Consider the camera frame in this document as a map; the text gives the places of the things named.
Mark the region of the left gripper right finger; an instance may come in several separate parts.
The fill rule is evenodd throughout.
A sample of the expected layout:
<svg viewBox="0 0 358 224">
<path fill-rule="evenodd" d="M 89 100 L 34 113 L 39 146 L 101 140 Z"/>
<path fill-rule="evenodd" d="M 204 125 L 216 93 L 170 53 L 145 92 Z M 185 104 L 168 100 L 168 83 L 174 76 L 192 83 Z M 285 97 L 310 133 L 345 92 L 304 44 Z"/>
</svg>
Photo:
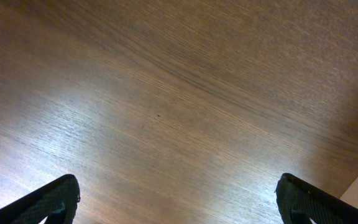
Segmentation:
<svg viewBox="0 0 358 224">
<path fill-rule="evenodd" d="M 358 208 L 290 174 L 282 174 L 276 190 L 285 224 L 358 224 Z"/>
</svg>

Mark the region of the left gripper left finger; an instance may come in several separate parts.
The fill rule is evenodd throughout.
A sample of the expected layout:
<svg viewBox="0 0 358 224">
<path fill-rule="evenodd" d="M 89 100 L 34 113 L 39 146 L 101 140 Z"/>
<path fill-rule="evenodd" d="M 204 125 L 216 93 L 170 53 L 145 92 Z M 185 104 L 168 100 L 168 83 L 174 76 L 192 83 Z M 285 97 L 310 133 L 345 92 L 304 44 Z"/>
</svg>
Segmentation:
<svg viewBox="0 0 358 224">
<path fill-rule="evenodd" d="M 63 175 L 0 209 L 0 224 L 72 224 L 80 202 L 73 174 Z"/>
</svg>

